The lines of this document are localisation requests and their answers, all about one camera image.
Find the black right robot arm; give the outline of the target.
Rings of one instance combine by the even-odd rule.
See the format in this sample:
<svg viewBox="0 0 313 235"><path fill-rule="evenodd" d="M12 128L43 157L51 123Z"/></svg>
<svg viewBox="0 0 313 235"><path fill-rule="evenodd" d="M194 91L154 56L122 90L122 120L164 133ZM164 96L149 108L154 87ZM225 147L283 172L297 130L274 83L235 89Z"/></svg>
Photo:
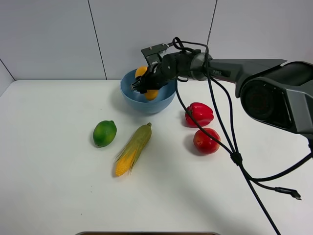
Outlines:
<svg viewBox="0 0 313 235"><path fill-rule="evenodd" d="M203 52L166 54L147 59L148 70L131 85L134 91L158 90L181 76L209 77L235 85L245 112L261 123L313 137L313 66L283 59L213 59Z"/></svg>

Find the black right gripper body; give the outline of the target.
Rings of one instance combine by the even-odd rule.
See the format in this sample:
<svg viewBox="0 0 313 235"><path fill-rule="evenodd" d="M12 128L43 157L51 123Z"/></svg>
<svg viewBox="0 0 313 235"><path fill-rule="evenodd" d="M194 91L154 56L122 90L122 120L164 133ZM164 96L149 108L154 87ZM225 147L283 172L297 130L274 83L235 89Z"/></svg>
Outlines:
<svg viewBox="0 0 313 235"><path fill-rule="evenodd" d="M189 52L166 54L144 74L144 90L159 90L177 77L191 79L192 59L193 54Z"/></svg>

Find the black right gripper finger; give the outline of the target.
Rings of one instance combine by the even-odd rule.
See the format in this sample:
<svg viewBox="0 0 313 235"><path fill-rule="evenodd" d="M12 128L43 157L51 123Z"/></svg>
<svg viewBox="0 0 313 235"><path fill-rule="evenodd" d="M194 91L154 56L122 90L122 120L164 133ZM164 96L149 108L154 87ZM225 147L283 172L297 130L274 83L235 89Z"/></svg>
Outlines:
<svg viewBox="0 0 313 235"><path fill-rule="evenodd" d="M131 84L131 90L140 94L145 94L147 90L142 85L142 75L135 77L135 81Z"/></svg>

